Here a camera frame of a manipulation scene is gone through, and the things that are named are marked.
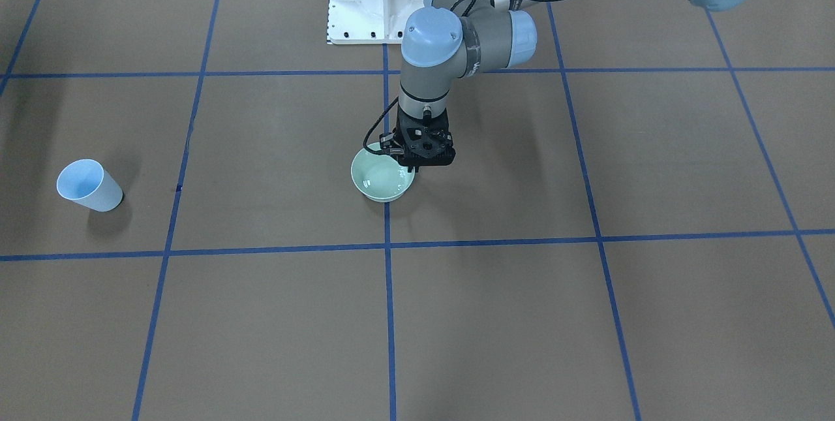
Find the robot end effector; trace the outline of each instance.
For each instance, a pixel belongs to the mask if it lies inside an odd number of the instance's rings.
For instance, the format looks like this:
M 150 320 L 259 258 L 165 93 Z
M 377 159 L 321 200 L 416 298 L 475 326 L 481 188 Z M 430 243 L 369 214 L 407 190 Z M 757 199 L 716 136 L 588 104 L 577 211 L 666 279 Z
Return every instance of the robot end effector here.
M 374 153 L 410 169 L 453 162 L 446 112 L 451 83 L 530 60 L 536 28 L 521 9 L 540 1 L 558 0 L 423 0 L 403 33 L 397 126 L 380 136 L 381 151 Z M 721 11 L 745 0 L 689 1 Z

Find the cup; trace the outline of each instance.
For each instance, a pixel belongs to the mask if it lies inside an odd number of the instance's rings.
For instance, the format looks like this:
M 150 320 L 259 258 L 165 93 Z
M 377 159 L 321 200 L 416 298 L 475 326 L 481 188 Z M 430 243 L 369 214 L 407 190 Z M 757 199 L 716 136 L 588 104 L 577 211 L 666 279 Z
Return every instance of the cup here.
M 379 142 L 371 144 L 371 150 L 379 150 Z M 400 166 L 388 155 L 375 155 L 365 148 L 358 151 L 351 162 L 351 179 L 369 200 L 378 203 L 391 202 L 406 192 L 414 181 L 415 173 Z
M 57 194 L 92 210 L 113 210 L 125 194 L 101 163 L 91 159 L 69 163 L 55 183 Z

